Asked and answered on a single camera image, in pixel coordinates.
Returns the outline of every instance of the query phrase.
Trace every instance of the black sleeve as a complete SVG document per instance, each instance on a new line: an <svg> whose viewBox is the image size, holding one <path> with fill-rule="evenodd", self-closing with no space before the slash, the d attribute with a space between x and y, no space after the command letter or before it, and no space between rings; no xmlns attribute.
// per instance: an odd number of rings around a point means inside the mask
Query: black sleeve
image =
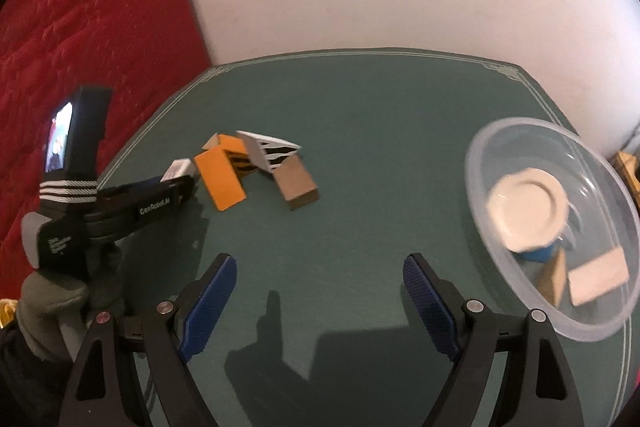
<svg viewBox="0 0 640 427"><path fill-rule="evenodd" d="M72 363L36 357L13 321L0 330L2 427L55 427Z"/></svg>

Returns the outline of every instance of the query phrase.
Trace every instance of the beige round lid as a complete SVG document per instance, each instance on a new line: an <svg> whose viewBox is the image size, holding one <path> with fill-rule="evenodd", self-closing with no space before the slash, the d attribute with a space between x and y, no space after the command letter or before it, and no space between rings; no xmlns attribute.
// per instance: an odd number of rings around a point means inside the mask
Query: beige round lid
<svg viewBox="0 0 640 427"><path fill-rule="evenodd" d="M524 169L503 176L494 185L486 208L505 247L523 252L548 247L559 237L569 201L551 174Z"/></svg>

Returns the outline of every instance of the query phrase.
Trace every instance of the silver bolt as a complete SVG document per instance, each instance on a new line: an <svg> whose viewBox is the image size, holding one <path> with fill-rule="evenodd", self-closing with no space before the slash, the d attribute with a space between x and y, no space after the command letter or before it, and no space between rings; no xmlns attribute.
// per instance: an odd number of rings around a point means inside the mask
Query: silver bolt
<svg viewBox="0 0 640 427"><path fill-rule="evenodd" d="M162 301L158 306L156 306L156 310L159 314L166 315L174 310L174 303L171 301Z"/></svg>
<svg viewBox="0 0 640 427"><path fill-rule="evenodd" d="M544 322L546 321L546 314L542 310L532 310L531 318L536 322Z"/></svg>
<svg viewBox="0 0 640 427"><path fill-rule="evenodd" d="M100 312L97 315L95 315L95 321L98 324L104 324L105 322L109 322L110 318L111 318L111 314L109 312Z"/></svg>
<svg viewBox="0 0 640 427"><path fill-rule="evenodd" d="M484 304L482 304L482 302L480 301L476 301L475 299L471 299L466 303L466 309L470 312L480 313L482 310L484 310Z"/></svg>

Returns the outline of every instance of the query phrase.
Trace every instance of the blue gripper pad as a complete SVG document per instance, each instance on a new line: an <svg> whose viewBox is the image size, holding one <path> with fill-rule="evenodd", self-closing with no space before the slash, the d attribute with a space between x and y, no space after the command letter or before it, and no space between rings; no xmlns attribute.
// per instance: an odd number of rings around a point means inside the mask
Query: blue gripper pad
<svg viewBox="0 0 640 427"><path fill-rule="evenodd" d="M431 282L411 256L402 265L402 280L436 349L453 362L460 352L455 322Z"/></svg>
<svg viewBox="0 0 640 427"><path fill-rule="evenodd" d="M236 286L238 267L233 257L227 257L184 321L182 342L178 346L184 362L201 353L216 326L229 296Z"/></svg>

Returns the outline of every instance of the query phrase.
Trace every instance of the green table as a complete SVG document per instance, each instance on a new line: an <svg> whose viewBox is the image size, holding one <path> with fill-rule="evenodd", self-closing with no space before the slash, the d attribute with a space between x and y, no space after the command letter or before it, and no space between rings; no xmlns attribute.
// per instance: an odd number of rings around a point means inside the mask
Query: green table
<svg viewBox="0 0 640 427"><path fill-rule="evenodd" d="M213 68L159 109L103 185L161 174L213 133L244 129L301 144L321 194L291 212L273 180L255 173L243 182L246 201L218 212L200 184L179 216L123 244L135 309L177 295L221 251L238 260L238 285L190 362L222 427L421 425L450 363L402 286L402 260L414 251L463 296L526 312L482 245L463 180L474 134L508 116L570 127L516 66L397 49ZM632 322L599 343L562 344L586 425L607 425L635 380ZM478 426L490 417L504 361L496 355ZM152 417L166 424L157 402Z"/></svg>

